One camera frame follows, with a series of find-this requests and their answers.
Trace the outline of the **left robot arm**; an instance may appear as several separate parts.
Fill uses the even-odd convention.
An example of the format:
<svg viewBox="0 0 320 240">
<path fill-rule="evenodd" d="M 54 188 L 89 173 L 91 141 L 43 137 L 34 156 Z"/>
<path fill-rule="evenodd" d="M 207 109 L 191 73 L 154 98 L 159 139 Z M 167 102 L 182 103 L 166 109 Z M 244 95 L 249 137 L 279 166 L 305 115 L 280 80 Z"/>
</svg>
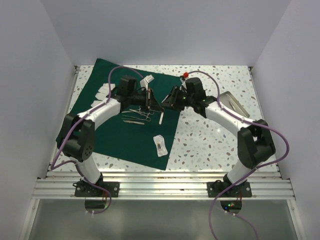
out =
<svg viewBox="0 0 320 240">
<path fill-rule="evenodd" d="M 69 113 L 64 117 L 57 137 L 58 152 L 75 164 L 81 180 L 87 183 L 87 192 L 92 196 L 99 196 L 104 190 L 102 174 L 92 157 L 96 129 L 131 105 L 139 106 L 143 111 L 163 111 L 148 86 L 153 80 L 152 75 L 147 75 L 140 81 L 140 88 L 136 88 L 138 82 L 130 76 L 122 77 L 118 85 L 107 83 L 106 97 L 98 104 L 84 112 Z"/>
</svg>

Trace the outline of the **thin steel tweezers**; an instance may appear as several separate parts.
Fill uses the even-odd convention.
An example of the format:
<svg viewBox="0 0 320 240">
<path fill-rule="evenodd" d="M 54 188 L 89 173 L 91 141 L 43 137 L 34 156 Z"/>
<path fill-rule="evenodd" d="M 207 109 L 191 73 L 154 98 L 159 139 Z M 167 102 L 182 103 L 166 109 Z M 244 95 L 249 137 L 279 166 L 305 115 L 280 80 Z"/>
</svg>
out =
<svg viewBox="0 0 320 240">
<path fill-rule="evenodd" d="M 134 117 L 134 116 L 122 115 L 122 117 L 126 117 L 126 118 L 129 118 L 129 119 L 136 119 L 136 120 L 140 120 L 140 118 L 138 118 L 138 117 Z"/>
</svg>

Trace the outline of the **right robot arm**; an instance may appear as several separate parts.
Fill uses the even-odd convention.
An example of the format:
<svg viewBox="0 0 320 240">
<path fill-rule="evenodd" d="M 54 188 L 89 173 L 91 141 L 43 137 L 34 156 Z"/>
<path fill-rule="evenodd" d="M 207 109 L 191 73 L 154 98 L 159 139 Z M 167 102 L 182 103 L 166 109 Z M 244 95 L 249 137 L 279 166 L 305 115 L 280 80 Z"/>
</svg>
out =
<svg viewBox="0 0 320 240">
<path fill-rule="evenodd" d="M 241 184 L 247 180 L 247 174 L 276 152 L 266 121 L 253 121 L 233 110 L 232 115 L 229 115 L 227 108 L 216 97 L 206 94 L 202 81 L 197 77 L 187 79 L 182 86 L 174 86 L 161 106 L 178 112 L 191 107 L 195 113 L 218 123 L 236 136 L 237 163 L 223 177 L 223 181 L 216 181 L 214 184 L 215 188 L 223 190 L 227 196 L 235 196 L 241 190 Z"/>
</svg>

